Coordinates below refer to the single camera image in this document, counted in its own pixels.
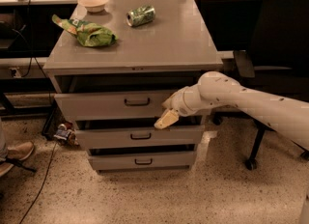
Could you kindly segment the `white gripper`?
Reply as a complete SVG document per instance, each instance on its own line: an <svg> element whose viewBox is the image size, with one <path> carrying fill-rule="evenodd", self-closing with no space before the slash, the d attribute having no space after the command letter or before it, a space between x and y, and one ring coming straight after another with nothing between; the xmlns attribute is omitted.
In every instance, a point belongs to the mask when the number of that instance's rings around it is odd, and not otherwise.
<svg viewBox="0 0 309 224"><path fill-rule="evenodd" d="M212 108L209 100L204 100L197 85L184 87L166 99L162 106L166 109L154 123L157 129L165 129L179 120L179 116L187 117L202 110Z"/></svg>

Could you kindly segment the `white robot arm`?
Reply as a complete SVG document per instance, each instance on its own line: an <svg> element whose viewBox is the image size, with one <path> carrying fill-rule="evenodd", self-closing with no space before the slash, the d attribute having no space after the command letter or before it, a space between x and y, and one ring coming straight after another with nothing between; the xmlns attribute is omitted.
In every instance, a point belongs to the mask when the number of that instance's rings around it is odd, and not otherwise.
<svg viewBox="0 0 309 224"><path fill-rule="evenodd" d="M162 106L164 112L154 124L157 129L165 129L181 117L230 106L309 150L307 102L244 87L218 71L204 73L196 84L174 92Z"/></svg>

